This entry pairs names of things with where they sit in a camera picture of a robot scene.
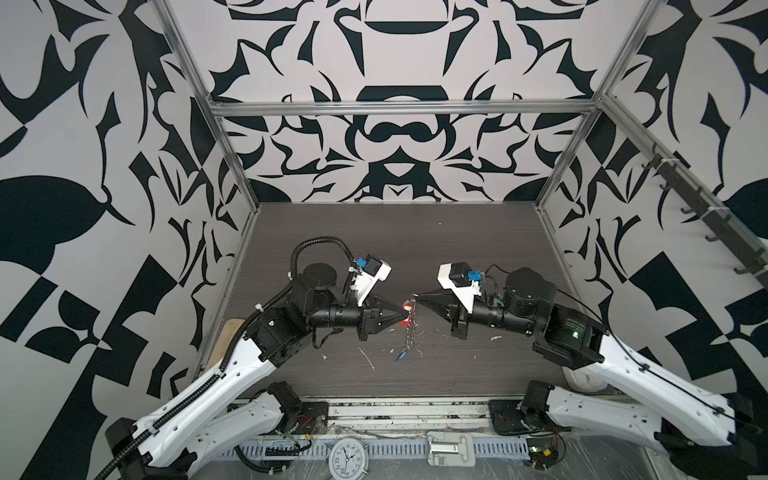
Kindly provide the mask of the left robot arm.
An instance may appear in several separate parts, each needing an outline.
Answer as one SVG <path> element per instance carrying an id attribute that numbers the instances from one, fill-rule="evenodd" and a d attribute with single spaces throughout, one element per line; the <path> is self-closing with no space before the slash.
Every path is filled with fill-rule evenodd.
<path id="1" fill-rule="evenodd" d="M 320 329 L 352 329 L 365 341 L 405 320 L 406 310 L 372 292 L 390 273 L 388 263 L 354 257 L 337 237 L 299 243 L 289 282 L 241 324 L 219 361 L 152 413 L 108 428 L 113 458 L 98 478 L 189 479 L 244 440 L 291 431 L 302 402 L 285 382 L 269 385 L 241 407 L 230 406 L 302 349 L 320 348 Z"/>

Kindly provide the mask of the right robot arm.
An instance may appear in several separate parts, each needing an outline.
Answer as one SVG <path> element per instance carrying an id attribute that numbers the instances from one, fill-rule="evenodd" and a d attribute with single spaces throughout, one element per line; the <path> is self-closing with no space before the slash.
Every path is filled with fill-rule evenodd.
<path id="1" fill-rule="evenodd" d="M 436 291 L 415 301 L 466 339 L 472 324 L 525 335 L 544 359 L 595 378 L 630 397 L 618 402 L 532 381 L 498 433 L 576 428 L 611 435 L 666 455 L 695 479 L 746 479 L 758 467 L 751 401 L 702 389 L 632 350 L 605 325 L 555 301 L 558 289 L 530 268 L 508 274 L 489 293 L 485 275 L 466 263 L 443 264 Z"/>

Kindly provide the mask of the red key tag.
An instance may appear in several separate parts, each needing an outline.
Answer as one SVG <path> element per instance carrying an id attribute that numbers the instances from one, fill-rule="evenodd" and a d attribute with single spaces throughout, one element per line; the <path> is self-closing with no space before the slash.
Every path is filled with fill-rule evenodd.
<path id="1" fill-rule="evenodd" d="M 407 301 L 403 304 L 402 308 L 407 312 L 407 317 L 400 322 L 403 327 L 409 327 L 414 318 L 415 303 L 413 301 Z"/>

